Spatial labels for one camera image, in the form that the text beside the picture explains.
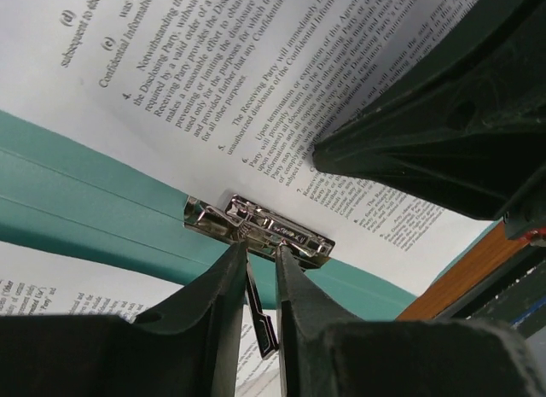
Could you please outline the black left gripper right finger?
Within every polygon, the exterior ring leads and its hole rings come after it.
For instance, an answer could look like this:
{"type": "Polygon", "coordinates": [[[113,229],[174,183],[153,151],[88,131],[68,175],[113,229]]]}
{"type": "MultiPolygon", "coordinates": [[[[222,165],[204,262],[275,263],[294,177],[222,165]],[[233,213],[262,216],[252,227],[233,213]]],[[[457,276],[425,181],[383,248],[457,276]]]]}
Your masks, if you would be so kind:
{"type": "Polygon", "coordinates": [[[284,396],[539,396],[542,373],[507,324],[479,319],[366,321],[276,250],[284,396]]]}

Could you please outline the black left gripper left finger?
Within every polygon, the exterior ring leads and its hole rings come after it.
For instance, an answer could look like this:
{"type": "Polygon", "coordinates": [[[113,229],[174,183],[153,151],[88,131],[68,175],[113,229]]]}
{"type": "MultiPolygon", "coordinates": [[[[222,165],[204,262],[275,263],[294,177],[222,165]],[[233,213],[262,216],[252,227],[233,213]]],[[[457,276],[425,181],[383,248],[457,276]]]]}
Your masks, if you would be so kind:
{"type": "Polygon", "coordinates": [[[4,317],[4,396],[231,396],[247,248],[134,322],[114,315],[4,317]]]}

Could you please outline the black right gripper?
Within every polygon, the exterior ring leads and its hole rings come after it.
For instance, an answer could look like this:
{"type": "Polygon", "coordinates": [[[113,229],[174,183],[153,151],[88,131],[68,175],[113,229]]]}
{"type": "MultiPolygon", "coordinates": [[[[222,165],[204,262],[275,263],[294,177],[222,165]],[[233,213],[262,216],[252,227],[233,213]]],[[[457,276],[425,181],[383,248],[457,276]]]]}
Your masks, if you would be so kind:
{"type": "Polygon", "coordinates": [[[478,0],[381,95],[407,98],[319,143],[315,167],[473,219],[544,219],[544,1],[478,0]]]}

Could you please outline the metal folder clip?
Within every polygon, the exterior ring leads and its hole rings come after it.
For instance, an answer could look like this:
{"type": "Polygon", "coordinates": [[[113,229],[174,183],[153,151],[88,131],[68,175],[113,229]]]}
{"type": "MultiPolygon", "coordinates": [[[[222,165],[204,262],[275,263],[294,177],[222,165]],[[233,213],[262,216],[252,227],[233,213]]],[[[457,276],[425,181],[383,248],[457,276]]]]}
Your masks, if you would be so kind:
{"type": "Polygon", "coordinates": [[[297,316],[296,300],[307,301],[310,307],[333,301],[305,272],[316,270],[329,260],[334,242],[239,195],[232,196],[224,210],[190,196],[184,208],[184,225],[221,242],[245,242],[249,254],[273,263],[288,258],[295,261],[300,271],[282,280],[279,288],[281,340],[276,338],[271,317],[264,313],[250,263],[246,298],[262,357],[267,359],[281,351],[284,363],[297,364],[305,350],[298,338],[299,324],[305,317],[297,316]]]}

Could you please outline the printed paper sheet top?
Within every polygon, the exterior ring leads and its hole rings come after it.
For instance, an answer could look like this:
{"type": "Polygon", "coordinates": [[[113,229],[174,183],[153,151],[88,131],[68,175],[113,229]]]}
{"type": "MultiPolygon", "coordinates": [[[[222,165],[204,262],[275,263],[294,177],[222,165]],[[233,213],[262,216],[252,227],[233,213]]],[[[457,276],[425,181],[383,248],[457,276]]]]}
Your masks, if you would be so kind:
{"type": "MultiPolygon", "coordinates": [[[[139,314],[187,285],[14,244],[1,247],[1,320],[114,315],[134,322],[139,314]]],[[[242,305],[235,392],[231,396],[277,396],[281,392],[278,361],[261,357],[250,312],[242,305]]]]}

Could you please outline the printed paper sheet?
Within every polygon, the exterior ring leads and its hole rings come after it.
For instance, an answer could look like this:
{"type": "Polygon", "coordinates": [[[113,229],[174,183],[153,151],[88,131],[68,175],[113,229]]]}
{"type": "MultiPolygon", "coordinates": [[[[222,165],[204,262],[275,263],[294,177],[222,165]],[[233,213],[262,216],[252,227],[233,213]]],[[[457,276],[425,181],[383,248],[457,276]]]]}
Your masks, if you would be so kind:
{"type": "Polygon", "coordinates": [[[420,295],[490,223],[311,156],[477,1],[1,0],[1,109],[420,295]]]}
{"type": "MultiPolygon", "coordinates": [[[[14,244],[1,247],[1,320],[114,315],[134,322],[139,314],[187,285],[14,244]]],[[[235,392],[231,396],[277,396],[281,392],[278,361],[261,357],[250,312],[242,305],[235,392]]]]}

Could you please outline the teal file folder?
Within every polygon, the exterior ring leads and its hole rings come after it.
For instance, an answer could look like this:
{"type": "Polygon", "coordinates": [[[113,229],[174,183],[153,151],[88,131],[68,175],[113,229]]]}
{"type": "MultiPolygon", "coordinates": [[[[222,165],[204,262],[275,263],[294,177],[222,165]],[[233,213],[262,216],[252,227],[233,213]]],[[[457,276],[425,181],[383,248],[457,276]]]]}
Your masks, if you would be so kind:
{"type": "MultiPolygon", "coordinates": [[[[292,221],[315,221],[306,226],[334,225],[325,220],[332,211],[281,190],[275,199],[268,192],[265,200],[254,200],[292,221]]],[[[226,249],[185,229],[186,201],[180,190],[1,111],[1,240],[111,266],[137,266],[136,271],[186,283],[226,249]]],[[[345,226],[347,219],[333,214],[345,226]]],[[[364,318],[394,319],[416,299],[338,260],[310,274],[364,318]]]]}

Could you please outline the printed paper sheet bottom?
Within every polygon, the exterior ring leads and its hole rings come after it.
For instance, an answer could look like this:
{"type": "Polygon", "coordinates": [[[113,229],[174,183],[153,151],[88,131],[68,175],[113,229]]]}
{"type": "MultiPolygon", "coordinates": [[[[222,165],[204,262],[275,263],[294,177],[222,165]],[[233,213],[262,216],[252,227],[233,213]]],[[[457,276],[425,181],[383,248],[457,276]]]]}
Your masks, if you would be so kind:
{"type": "Polygon", "coordinates": [[[311,156],[477,1],[1,0],[1,109],[420,295],[490,223],[311,156]]]}

